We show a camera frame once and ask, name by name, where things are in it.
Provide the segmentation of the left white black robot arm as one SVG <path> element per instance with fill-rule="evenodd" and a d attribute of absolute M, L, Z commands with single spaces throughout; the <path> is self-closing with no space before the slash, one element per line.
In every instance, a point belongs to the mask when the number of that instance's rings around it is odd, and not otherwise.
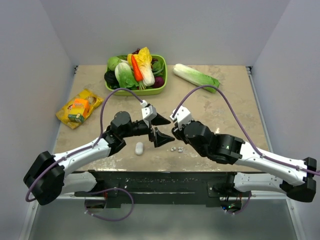
<path fill-rule="evenodd" d="M 23 178 L 28 191 L 27 202 L 38 201 L 41 206 L 54 201 L 62 193 L 90 192 L 97 181 L 91 174 L 84 175 L 84 183 L 78 182 L 75 171 L 99 159 L 110 157 L 126 146 L 125 138 L 147 135 L 154 147 L 174 141 L 174 138 L 161 133 L 158 126 L 170 121 L 158 113 L 142 110 L 142 119 L 132 121 L 126 111 L 117 112 L 110 125 L 93 141 L 63 153 L 40 153 Z"/>

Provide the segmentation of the white earbud charging case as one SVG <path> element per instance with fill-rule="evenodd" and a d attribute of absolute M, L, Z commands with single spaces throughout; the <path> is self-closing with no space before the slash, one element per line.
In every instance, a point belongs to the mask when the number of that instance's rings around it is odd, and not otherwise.
<path fill-rule="evenodd" d="M 134 152 L 137 156 L 141 156 L 144 152 L 144 144 L 142 142 L 137 142 Z"/>

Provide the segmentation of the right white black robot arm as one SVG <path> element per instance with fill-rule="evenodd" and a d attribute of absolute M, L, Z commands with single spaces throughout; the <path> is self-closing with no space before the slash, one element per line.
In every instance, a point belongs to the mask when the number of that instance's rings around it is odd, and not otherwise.
<path fill-rule="evenodd" d="M 238 165 L 259 170 L 259 173 L 236 173 L 232 188 L 237 192 L 268 191 L 310 203 L 317 182 L 314 180 L 317 161 L 314 158 L 293 159 L 252 146 L 230 134 L 215 134 L 200 121 L 174 121 L 171 132 L 204 158 L 222 165 Z"/>

